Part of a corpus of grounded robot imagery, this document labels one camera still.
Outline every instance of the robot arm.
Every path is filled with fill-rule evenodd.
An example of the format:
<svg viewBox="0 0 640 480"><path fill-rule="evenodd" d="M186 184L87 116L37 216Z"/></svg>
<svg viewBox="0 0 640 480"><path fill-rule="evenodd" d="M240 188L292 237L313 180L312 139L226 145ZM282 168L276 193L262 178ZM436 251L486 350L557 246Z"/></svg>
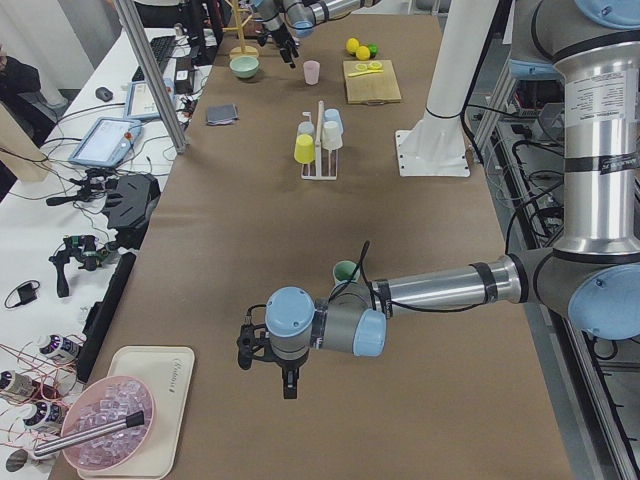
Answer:
<svg viewBox="0 0 640 480"><path fill-rule="evenodd" d="M298 50L287 26L294 29L297 37L307 37L313 33L316 25L374 4L375 0L319 0L315 3L252 0L252 6L262 17L262 24L273 38L282 60L291 68L296 66L293 58L298 57Z"/></svg>
<svg viewBox="0 0 640 480"><path fill-rule="evenodd" d="M274 7L273 19L278 11ZM549 65L565 77L563 237L553 248L439 273L368 282L363 272L364 285L348 281L328 300L314 302L297 287L280 289L265 305L264 325L255 327L247 317L238 339L243 368L254 359L278 363L285 398L295 398L310 347L377 356L393 315L464 311L499 300L543 304L605 339L640 334L640 240L633 231L637 0L516 0L511 62L519 77L539 78ZM265 355L257 357L261 349Z"/></svg>

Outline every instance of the wooden cutting board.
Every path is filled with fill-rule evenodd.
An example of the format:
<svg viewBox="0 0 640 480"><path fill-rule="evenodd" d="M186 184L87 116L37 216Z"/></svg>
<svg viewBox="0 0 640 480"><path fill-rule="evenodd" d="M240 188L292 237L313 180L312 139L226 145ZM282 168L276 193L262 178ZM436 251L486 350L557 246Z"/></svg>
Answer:
<svg viewBox="0 0 640 480"><path fill-rule="evenodd" d="M389 103L402 100L393 63L391 60L379 60L379 62L382 63L382 73L360 75L359 77L348 77L347 75L357 72L356 65L358 63L366 64L368 62L342 62L342 71L347 87L347 103Z"/></svg>

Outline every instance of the white pillar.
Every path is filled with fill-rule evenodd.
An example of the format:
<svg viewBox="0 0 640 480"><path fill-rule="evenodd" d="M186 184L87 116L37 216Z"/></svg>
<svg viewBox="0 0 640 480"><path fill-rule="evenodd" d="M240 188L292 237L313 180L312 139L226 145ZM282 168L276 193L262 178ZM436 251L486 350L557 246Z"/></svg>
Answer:
<svg viewBox="0 0 640 480"><path fill-rule="evenodd" d="M396 132L400 175L467 177L462 110L499 0L452 0L429 89L413 130Z"/></svg>

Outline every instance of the green bowl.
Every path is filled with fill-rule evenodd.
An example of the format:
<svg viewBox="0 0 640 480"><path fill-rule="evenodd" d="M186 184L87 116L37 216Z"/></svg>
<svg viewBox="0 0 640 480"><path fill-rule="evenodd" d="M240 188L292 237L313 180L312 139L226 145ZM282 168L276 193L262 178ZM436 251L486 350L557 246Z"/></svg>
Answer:
<svg viewBox="0 0 640 480"><path fill-rule="evenodd" d="M260 62L256 57L243 55L231 60L229 68L231 68L233 74L238 78L251 78L260 68Z"/></svg>

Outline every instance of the metal tongs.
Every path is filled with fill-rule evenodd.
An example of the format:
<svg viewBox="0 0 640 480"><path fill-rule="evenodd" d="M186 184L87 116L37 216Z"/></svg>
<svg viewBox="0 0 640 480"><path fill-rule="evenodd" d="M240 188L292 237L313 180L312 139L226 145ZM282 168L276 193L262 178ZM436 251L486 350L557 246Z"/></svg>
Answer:
<svg viewBox="0 0 640 480"><path fill-rule="evenodd" d="M125 418L121 418L120 420L105 423L104 425L98 425L97 427L93 427L82 432L74 433L73 435L69 435L67 437L61 437L56 440L38 445L33 451L33 456L35 458L46 457L47 455L51 455L52 453L55 453L59 450L73 447L80 443L88 442L89 440L93 440L94 438L103 437L105 435L109 435L110 433L124 430L125 428L137 427L143 424L144 412L140 410L139 412L127 415Z"/></svg>

